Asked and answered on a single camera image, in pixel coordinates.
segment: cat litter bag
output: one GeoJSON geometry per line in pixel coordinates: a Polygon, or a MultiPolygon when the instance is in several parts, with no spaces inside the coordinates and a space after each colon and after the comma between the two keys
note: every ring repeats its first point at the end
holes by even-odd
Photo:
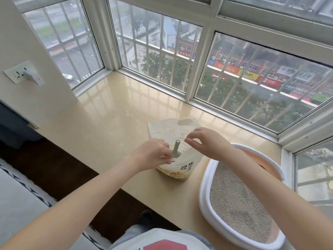
{"type": "Polygon", "coordinates": [[[147,123],[149,139],[164,139],[173,151],[170,165],[163,164],[158,170],[179,180],[186,180],[202,159],[202,154],[185,143],[184,139],[194,129],[201,127],[191,118],[169,118],[158,122],[147,123]]]}

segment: left hand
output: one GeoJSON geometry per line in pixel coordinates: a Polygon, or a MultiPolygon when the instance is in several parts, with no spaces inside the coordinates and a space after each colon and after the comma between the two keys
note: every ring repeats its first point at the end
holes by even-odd
{"type": "Polygon", "coordinates": [[[139,171],[156,168],[162,164],[171,164],[173,158],[169,144],[163,139],[149,139],[132,151],[130,157],[139,171]]]}

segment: white litter box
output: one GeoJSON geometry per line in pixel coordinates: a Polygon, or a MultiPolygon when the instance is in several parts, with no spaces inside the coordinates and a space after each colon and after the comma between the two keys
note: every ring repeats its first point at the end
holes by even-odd
{"type": "MultiPolygon", "coordinates": [[[[281,167],[266,155],[244,145],[232,144],[237,148],[242,149],[250,157],[252,157],[258,164],[263,166],[271,175],[285,183],[285,175],[281,167]]],[[[260,243],[255,240],[249,239],[233,228],[227,225],[216,212],[210,203],[210,188],[212,185],[213,177],[219,161],[210,160],[205,174],[203,176],[200,193],[199,193],[199,206],[203,216],[208,223],[215,228],[218,233],[224,236],[232,243],[248,249],[248,250],[277,250],[282,247],[285,241],[285,235],[279,229],[277,224],[272,220],[271,234],[266,243],[260,243]]]]}

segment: parked car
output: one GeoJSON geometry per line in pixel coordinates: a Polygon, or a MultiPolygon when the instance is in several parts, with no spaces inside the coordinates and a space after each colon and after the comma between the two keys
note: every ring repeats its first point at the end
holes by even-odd
{"type": "Polygon", "coordinates": [[[74,79],[73,75],[67,75],[67,74],[63,74],[64,78],[68,81],[72,81],[74,79]]]}

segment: yellow sign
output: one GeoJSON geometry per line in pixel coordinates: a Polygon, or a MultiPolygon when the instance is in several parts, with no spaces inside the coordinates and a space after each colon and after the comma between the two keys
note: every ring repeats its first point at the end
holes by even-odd
{"type": "MultiPolygon", "coordinates": [[[[238,74],[237,74],[237,75],[241,75],[242,72],[243,72],[243,70],[240,69],[240,70],[238,71],[238,74]]],[[[246,73],[245,73],[245,75],[244,75],[243,77],[255,81],[256,79],[258,79],[259,75],[256,74],[256,73],[252,73],[252,72],[246,71],[246,73]]]]}

